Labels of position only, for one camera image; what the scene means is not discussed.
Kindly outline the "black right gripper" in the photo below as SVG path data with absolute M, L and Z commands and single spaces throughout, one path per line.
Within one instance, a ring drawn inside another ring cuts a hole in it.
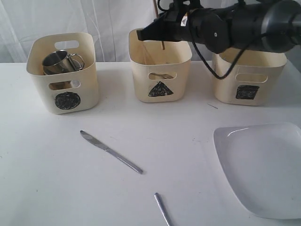
M 225 19 L 213 9 L 204 8 L 199 0 L 174 0 L 160 16 L 161 27 L 150 24 L 136 31 L 138 40 L 189 41 L 203 44 L 214 53 L 230 47 L 230 31 Z

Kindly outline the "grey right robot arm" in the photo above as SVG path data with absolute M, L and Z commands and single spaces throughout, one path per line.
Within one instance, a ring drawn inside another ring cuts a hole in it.
M 205 8 L 175 0 L 151 24 L 136 31 L 138 40 L 189 41 L 213 53 L 229 48 L 284 53 L 301 43 L 301 5 L 294 0 L 239 0 L 225 8 Z

